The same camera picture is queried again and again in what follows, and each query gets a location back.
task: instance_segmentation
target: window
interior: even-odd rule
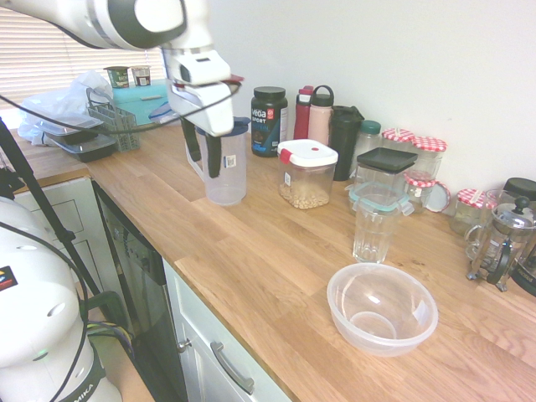
[[[87,70],[108,79],[103,68],[112,65],[150,65],[152,79],[164,77],[159,49],[86,48],[50,23],[0,8],[0,94],[12,101],[66,88]]]

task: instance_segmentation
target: pink water bottle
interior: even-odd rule
[[[318,94],[320,88],[325,88],[328,94]],[[327,85],[319,85],[312,92],[311,110],[309,112],[309,139],[324,145],[329,143],[329,119],[332,116],[334,96]]]

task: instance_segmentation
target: plastic bowl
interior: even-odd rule
[[[383,264],[353,264],[327,285],[335,326],[356,348],[376,356],[408,353],[436,329],[434,298],[413,276]]]

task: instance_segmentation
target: dishwasher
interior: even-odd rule
[[[187,402],[162,257],[95,182],[134,335],[134,364],[157,402]]]

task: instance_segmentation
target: white cabinet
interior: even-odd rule
[[[262,367],[164,261],[189,402],[290,402]]]
[[[95,193],[89,178],[79,178],[43,188],[52,208],[63,226],[72,231],[73,245],[101,291],[115,291],[122,297],[121,286],[111,257],[110,247],[102,224]],[[30,192],[15,196],[22,206],[32,211],[54,238],[54,245],[64,254],[64,246],[57,240],[43,211]]]

